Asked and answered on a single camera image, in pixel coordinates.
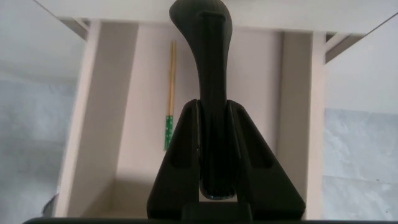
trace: gray marble surface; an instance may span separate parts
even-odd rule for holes
[[[0,136],[64,142],[74,101],[72,85],[0,81]]]
[[[0,81],[0,223],[41,216],[57,191],[73,85]]]
[[[57,191],[64,144],[0,138],[0,223],[41,216]]]
[[[398,115],[326,109],[323,174],[398,184]]]
[[[325,110],[323,217],[398,220],[398,115]]]
[[[323,218],[398,220],[398,185],[323,176]]]

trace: white wall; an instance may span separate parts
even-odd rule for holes
[[[170,41],[177,40],[174,125],[188,101],[199,98],[192,52],[172,26],[140,25],[117,169],[116,209],[146,215],[146,200],[164,156]],[[281,35],[234,31],[227,71],[228,98],[241,103],[271,149],[279,115]]]
[[[326,65],[326,107],[398,114],[398,16]]]
[[[85,41],[32,0],[0,2],[0,79],[77,80]]]

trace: marble wall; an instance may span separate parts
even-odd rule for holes
[[[57,191],[74,85],[0,81],[0,223],[41,216]]]
[[[398,115],[326,109],[325,219],[398,220]]]

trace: light wooden panel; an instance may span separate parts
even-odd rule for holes
[[[57,17],[169,23],[175,0],[36,0]],[[398,11],[395,0],[224,0],[238,27],[366,34]]]
[[[93,22],[85,50],[57,217],[79,217],[101,196],[111,205],[138,25]]]
[[[286,32],[283,49],[277,158],[321,219],[325,34]]]

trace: green patterned wrapper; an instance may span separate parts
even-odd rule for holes
[[[173,116],[166,116],[166,135],[164,141],[165,151],[169,149],[172,136],[173,136]]]

